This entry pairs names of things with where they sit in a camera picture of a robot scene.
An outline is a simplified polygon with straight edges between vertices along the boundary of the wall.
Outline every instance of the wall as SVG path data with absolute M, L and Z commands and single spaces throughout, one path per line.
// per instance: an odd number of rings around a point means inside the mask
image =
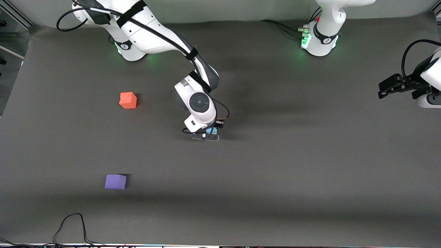
M 70 0 L 10 0 L 39 26 L 54 27 L 57 19 L 70 9 Z M 377 0 L 366 7 L 348 8 L 348 18 L 404 17 L 429 10 L 437 0 Z M 258 21 L 262 19 L 308 19 L 317 8 L 313 0 L 146 0 L 163 23 L 208 21 Z M 78 24 L 67 17 L 62 27 Z

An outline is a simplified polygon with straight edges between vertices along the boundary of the black strap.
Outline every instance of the black strap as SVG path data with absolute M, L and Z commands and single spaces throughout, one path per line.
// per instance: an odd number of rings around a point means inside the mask
M 190 72 L 189 76 L 192 79 L 194 79 L 196 82 L 198 82 L 202 86 L 202 88 L 204 88 L 207 91 L 207 93 L 211 92 L 210 86 L 203 79 L 201 79 L 201 77 L 196 72 L 194 71 Z
M 337 34 L 335 34 L 335 35 L 333 35 L 333 36 L 326 36 L 326 35 L 320 33 L 320 32 L 318 31 L 318 29 L 317 29 L 317 23 L 314 25 L 314 29 L 313 29 L 313 31 L 314 31 L 315 36 L 316 36 L 316 37 L 321 41 L 321 43 L 324 44 L 324 45 L 327 45 L 327 44 L 331 43 L 331 42 L 337 37 L 337 35 L 338 35 L 338 33 L 337 33 Z
M 198 53 L 199 52 L 196 50 L 196 48 L 193 48 L 191 52 L 187 56 L 185 56 L 185 58 L 187 58 L 188 60 L 192 60 L 198 55 Z
M 132 18 L 137 13 L 141 12 L 144 7 L 147 6 L 143 0 L 135 3 L 128 11 L 126 11 L 120 18 L 116 21 L 119 27 L 122 27 L 130 18 Z

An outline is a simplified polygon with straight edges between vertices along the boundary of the small blue block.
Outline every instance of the small blue block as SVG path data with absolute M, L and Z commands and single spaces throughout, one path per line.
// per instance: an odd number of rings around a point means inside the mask
M 107 175 L 104 188 L 117 189 L 117 190 L 125 189 L 126 188 L 126 176 Z

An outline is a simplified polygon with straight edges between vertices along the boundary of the cube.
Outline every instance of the cube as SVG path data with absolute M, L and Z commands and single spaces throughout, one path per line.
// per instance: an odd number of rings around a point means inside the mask
M 125 189 L 126 188 L 126 176 L 107 175 L 104 188 L 115 189 L 115 190 Z
M 122 92 L 120 94 L 120 105 L 125 109 L 136 108 L 137 98 L 133 92 Z

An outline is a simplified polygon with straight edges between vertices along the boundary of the robot logo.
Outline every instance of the robot logo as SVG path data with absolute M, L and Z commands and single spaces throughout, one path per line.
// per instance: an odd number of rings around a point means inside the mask
M 331 41 L 332 41 L 331 38 L 326 38 L 326 39 L 323 40 L 323 43 L 329 44 Z

